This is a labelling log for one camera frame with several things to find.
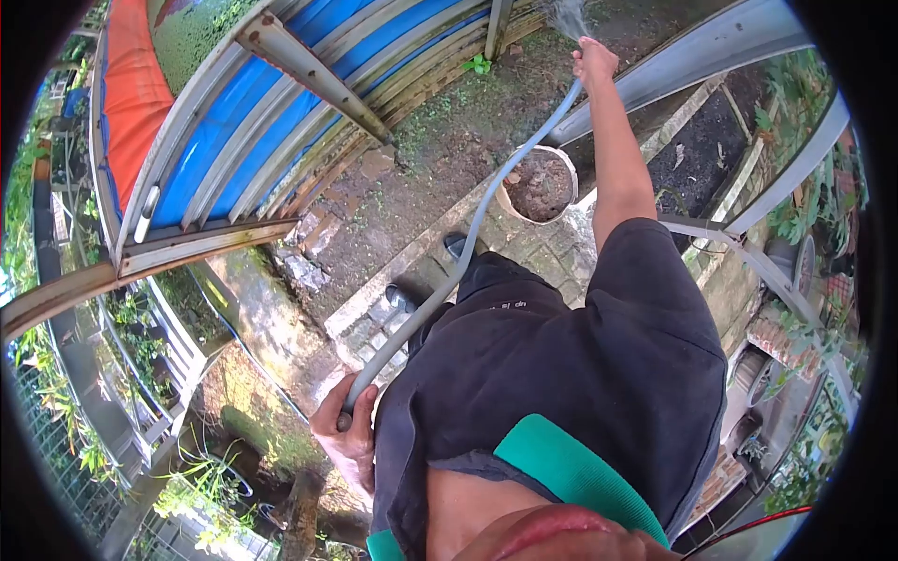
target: brick wall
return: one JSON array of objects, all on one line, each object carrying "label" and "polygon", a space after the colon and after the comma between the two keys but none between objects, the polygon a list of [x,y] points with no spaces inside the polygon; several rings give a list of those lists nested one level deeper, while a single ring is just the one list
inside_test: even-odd
[{"label": "brick wall", "polygon": [[684,530],[692,526],[701,516],[711,512],[735,486],[745,479],[745,475],[745,468],[742,467],[742,464],[736,461],[732,455],[727,454],[726,447],[721,444],[718,448],[718,460],[714,462],[714,469],[711,470],[708,481],[705,481],[705,485],[701,489],[699,501],[695,504]]}]

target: blue tarp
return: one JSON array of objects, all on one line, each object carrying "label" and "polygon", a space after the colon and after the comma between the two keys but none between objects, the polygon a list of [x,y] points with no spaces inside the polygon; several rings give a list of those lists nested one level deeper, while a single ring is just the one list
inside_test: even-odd
[{"label": "blue tarp", "polygon": [[[352,14],[358,12],[372,1],[313,0],[300,13],[285,22],[285,26],[305,44],[315,45]],[[458,1],[423,0],[411,6],[405,12],[397,15],[380,29],[372,32],[368,37],[360,41],[333,65],[332,70],[340,78],[346,79],[403,33]],[[438,38],[432,39],[424,47],[419,48],[415,53],[391,68],[368,91],[396,72],[424,49],[457,31],[467,23],[483,17],[488,12],[489,10],[485,10],[483,13],[476,14],[465,22],[461,22],[452,29],[445,31]],[[203,117],[196,131],[190,137],[174,172],[163,188],[159,204],[154,212],[151,228],[163,228],[180,224],[190,199],[222,147],[265,92],[271,88],[281,75],[281,72],[276,68],[269,66],[257,57],[252,57],[231,79],[230,83],[227,84],[218,98],[212,103],[209,112]],[[303,92],[286,108],[283,114],[277,118],[269,130],[252,148],[246,159],[225,185],[221,196],[213,206],[212,213],[209,216],[210,219],[227,217],[234,203],[247,188],[252,177],[283,142],[290,131],[308,115],[309,111],[319,101],[320,99],[311,93]],[[302,153],[308,150],[313,142],[309,143],[296,155],[293,163],[299,160]],[[286,172],[287,169],[283,170],[278,180]],[[267,192],[270,192],[276,184],[277,182],[275,181],[272,185],[267,186]]]}]

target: garden hose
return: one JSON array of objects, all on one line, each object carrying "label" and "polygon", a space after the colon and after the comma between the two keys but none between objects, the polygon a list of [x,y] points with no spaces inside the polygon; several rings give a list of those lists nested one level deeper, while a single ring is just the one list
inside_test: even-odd
[{"label": "garden hose", "polygon": [[455,286],[461,282],[465,270],[467,270],[468,265],[471,263],[471,255],[474,252],[474,242],[477,240],[477,231],[480,228],[480,222],[483,220],[483,215],[487,212],[489,200],[492,198],[506,175],[515,168],[515,166],[533,149],[534,146],[537,145],[537,143],[549,134],[559,121],[561,121],[561,118],[564,117],[565,113],[567,113],[570,107],[574,104],[574,100],[580,94],[581,89],[582,85],[580,84],[580,81],[574,80],[574,83],[570,86],[568,95],[561,101],[558,108],[555,109],[555,112],[549,117],[549,120],[547,120],[518,151],[513,153],[511,157],[508,158],[505,165],[503,165],[496,175],[493,176],[493,180],[489,183],[487,192],[484,193],[483,199],[480,200],[480,206],[477,207],[477,212],[474,214],[473,220],[471,220],[468,239],[464,243],[462,256],[458,259],[458,263],[455,264],[452,276],[450,276],[442,286],[437,288],[436,291],[434,291],[434,293],[418,307],[396,333],[387,339],[387,342],[374,354],[374,357],[372,357],[368,364],[365,365],[365,368],[362,369],[362,372],[359,373],[356,379],[352,382],[352,387],[349,389],[346,401],[343,402],[343,410],[337,420],[338,430],[346,432],[349,429],[352,425],[352,409],[356,404],[358,396],[371,384],[374,377],[377,376],[390,359],[393,358],[393,355],[402,348],[402,345],[411,338],[421,324],[430,317],[430,314],[445,301]]}]

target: foot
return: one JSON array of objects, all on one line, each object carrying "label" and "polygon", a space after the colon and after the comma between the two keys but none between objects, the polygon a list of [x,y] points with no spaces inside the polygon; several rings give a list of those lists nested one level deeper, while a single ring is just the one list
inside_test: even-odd
[{"label": "foot", "polygon": [[389,283],[384,292],[384,295],[387,298],[387,302],[393,308],[398,308],[400,311],[404,311],[406,313],[413,313],[418,309],[417,299],[411,294],[411,292],[402,290],[399,285],[395,283]]},{"label": "foot", "polygon": [[[468,234],[461,232],[449,232],[443,238],[443,247],[446,248],[446,251],[449,252],[449,255],[452,256],[452,261],[458,262],[459,259],[462,258],[462,251],[464,250],[464,243],[468,240]],[[478,243],[474,244],[474,254],[473,257],[476,257],[479,252]]]}]

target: wire mesh fence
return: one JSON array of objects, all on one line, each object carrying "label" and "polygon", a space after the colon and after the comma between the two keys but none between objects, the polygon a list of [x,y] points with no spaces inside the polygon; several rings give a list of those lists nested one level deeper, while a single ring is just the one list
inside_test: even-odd
[{"label": "wire mesh fence", "polygon": [[69,439],[66,423],[54,420],[53,411],[40,404],[39,372],[20,369],[15,389],[22,406],[24,424],[33,441],[33,450],[43,460],[57,498],[84,530],[93,545],[99,545],[123,504],[123,497],[111,481],[94,481],[81,469],[81,443]]}]

